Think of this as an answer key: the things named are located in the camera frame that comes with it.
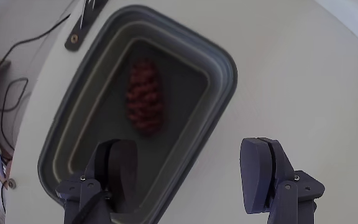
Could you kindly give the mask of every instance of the wire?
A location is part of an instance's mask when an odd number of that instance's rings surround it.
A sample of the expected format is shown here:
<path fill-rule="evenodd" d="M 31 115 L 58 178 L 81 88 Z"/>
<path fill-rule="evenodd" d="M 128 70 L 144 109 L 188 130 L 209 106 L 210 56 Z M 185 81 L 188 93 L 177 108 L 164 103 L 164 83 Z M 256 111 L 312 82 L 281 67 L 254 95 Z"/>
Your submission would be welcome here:
<path fill-rule="evenodd" d="M 69 18 L 70 14 L 67 15 L 66 17 L 64 17 L 61 21 L 59 21 L 58 23 L 56 23 L 52 28 L 50 28 L 48 31 L 44 32 L 41 35 L 38 35 L 37 37 L 33 37 L 27 40 L 22 40 L 17 42 L 16 44 L 14 44 L 5 54 L 5 56 L 2 58 L 2 60 L 0 61 L 0 66 L 2 65 L 2 63 L 4 63 L 5 59 L 7 58 L 7 56 L 12 52 L 13 49 L 15 49 L 17 46 L 22 45 L 22 44 L 26 44 L 29 42 L 33 42 L 35 40 L 41 39 L 42 37 L 45 37 L 46 35 L 48 35 L 49 33 L 51 33 L 54 29 L 56 29 L 60 24 L 62 24 L 64 21 L 66 21 Z"/>
<path fill-rule="evenodd" d="M 4 208 L 4 213 L 6 213 L 5 203 L 4 203 L 4 184 L 5 183 L 6 183 L 6 180 L 2 183 L 2 186 L 1 186 L 1 202 L 2 202 L 2 207 Z"/>
<path fill-rule="evenodd" d="M 16 44 L 14 44 L 5 54 L 5 56 L 1 59 L 0 61 L 0 66 L 5 62 L 7 56 L 12 52 L 13 49 L 15 49 L 17 46 L 19 45 L 22 45 L 22 44 L 26 44 L 26 43 L 29 43 L 29 42 L 33 42 L 35 40 L 39 40 L 41 39 L 42 37 L 45 37 L 46 35 L 48 35 L 49 33 L 51 33 L 54 29 L 56 29 L 60 24 L 62 24 L 64 21 L 66 21 L 68 18 L 69 18 L 70 14 L 67 15 L 66 17 L 64 17 L 61 21 L 59 21 L 58 23 L 56 23 L 52 28 L 50 28 L 48 31 L 44 32 L 43 34 L 41 35 L 38 35 L 37 37 L 33 37 L 33 38 L 30 38 L 30 39 L 26 39 L 26 40 L 22 40 L 22 41 L 19 41 L 17 42 Z M 9 89 L 11 88 L 11 86 L 17 82 L 25 82 L 24 84 L 24 87 L 22 89 L 22 92 L 19 96 L 19 98 L 17 99 L 17 102 L 14 106 L 10 107 L 10 108 L 7 108 L 5 109 L 5 104 L 6 104 L 6 98 L 7 98 L 7 94 L 9 92 Z M 4 140 L 6 141 L 6 143 L 8 144 L 8 146 L 14 151 L 14 147 L 13 145 L 7 140 L 7 137 L 5 135 L 5 132 L 4 132 L 4 128 L 3 128 L 3 121 L 4 121 L 4 112 L 11 112 L 11 111 L 14 111 L 19 105 L 20 105 L 20 102 L 21 102 L 21 99 L 23 97 L 23 94 L 25 92 L 25 89 L 27 87 L 27 84 L 29 83 L 29 79 L 28 78 L 18 78 L 18 79 L 15 79 L 13 80 L 12 82 L 10 82 L 6 88 L 6 92 L 5 92 L 5 96 L 4 96 L 4 103 L 2 104 L 2 108 L 0 109 L 0 112 L 1 112 L 1 132 L 2 132 L 2 136 L 4 138 Z"/>
<path fill-rule="evenodd" d="M 19 98 L 22 98 L 22 95 L 23 95 L 23 93 L 25 92 L 25 88 L 27 87 L 27 84 L 29 83 L 29 79 L 23 77 L 23 78 L 15 79 L 15 80 L 13 80 L 13 81 L 11 81 L 11 82 L 9 83 L 9 85 L 7 86 L 6 91 L 5 91 L 4 103 L 2 104 L 2 110 L 1 110 L 1 111 L 2 111 L 2 112 L 1 112 L 1 132 L 2 132 L 2 136 L 4 137 L 4 139 L 5 139 L 5 141 L 6 141 L 6 144 L 8 144 L 9 147 L 10 147 L 13 151 L 15 151 L 15 148 L 14 148 L 14 147 L 12 146 L 12 144 L 7 140 L 7 137 L 6 137 L 5 132 L 4 132 L 4 126 L 3 126 L 3 124 L 4 124 L 4 112 L 6 112 L 6 111 L 5 111 L 5 103 L 6 103 L 7 93 L 9 92 L 9 89 L 11 88 L 11 86 L 12 86 L 13 84 L 17 83 L 17 82 L 25 82 L 25 83 L 24 83 L 24 86 L 23 86 L 23 90 L 22 90 L 21 96 L 19 97 Z"/>

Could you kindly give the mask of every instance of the mounting hole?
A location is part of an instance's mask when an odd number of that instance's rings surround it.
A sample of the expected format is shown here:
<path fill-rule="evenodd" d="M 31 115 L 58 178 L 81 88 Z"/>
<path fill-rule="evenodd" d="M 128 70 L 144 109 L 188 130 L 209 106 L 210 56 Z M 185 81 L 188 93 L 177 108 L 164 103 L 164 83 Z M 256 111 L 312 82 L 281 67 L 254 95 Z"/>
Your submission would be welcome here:
<path fill-rule="evenodd" d="M 77 43 L 78 42 L 78 35 L 76 35 L 76 34 L 73 34 L 72 36 L 71 36 L 71 42 L 73 43 L 73 44 L 75 44 L 75 43 Z"/>

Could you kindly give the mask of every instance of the bolt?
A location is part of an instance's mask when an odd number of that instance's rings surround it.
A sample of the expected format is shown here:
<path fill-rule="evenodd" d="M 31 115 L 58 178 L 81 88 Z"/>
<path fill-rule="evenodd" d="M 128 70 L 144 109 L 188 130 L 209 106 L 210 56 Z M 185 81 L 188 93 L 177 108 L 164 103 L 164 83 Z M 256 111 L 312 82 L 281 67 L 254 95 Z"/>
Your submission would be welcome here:
<path fill-rule="evenodd" d="M 7 180 L 7 185 L 10 189 L 15 189 L 16 188 L 16 182 L 14 179 L 9 179 Z"/>
<path fill-rule="evenodd" d="M 76 34 L 73 34 L 72 36 L 71 36 L 71 42 L 72 42 L 72 44 L 75 44 L 75 43 L 77 43 L 78 42 L 78 35 L 76 35 Z"/>

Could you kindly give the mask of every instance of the red pine cone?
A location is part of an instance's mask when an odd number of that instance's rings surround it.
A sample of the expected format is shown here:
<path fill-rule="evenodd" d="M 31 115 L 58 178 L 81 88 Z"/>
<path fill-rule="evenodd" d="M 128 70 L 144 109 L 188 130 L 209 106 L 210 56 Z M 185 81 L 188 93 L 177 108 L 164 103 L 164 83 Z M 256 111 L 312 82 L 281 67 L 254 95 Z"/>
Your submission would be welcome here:
<path fill-rule="evenodd" d="M 160 77 L 153 61 L 139 60 L 131 69 L 127 117 L 144 135 L 156 133 L 163 124 L 163 98 Z"/>

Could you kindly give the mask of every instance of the metal bracket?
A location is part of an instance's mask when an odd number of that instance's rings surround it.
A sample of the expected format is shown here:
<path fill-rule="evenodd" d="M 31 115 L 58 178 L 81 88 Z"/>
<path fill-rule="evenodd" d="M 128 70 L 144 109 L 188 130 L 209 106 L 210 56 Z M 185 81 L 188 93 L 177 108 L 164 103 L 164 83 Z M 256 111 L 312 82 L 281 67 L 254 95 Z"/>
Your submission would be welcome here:
<path fill-rule="evenodd" d="M 93 22 L 98 18 L 107 1 L 108 0 L 84 0 L 81 16 L 67 37 L 65 43 L 67 50 L 77 51 L 81 47 Z"/>

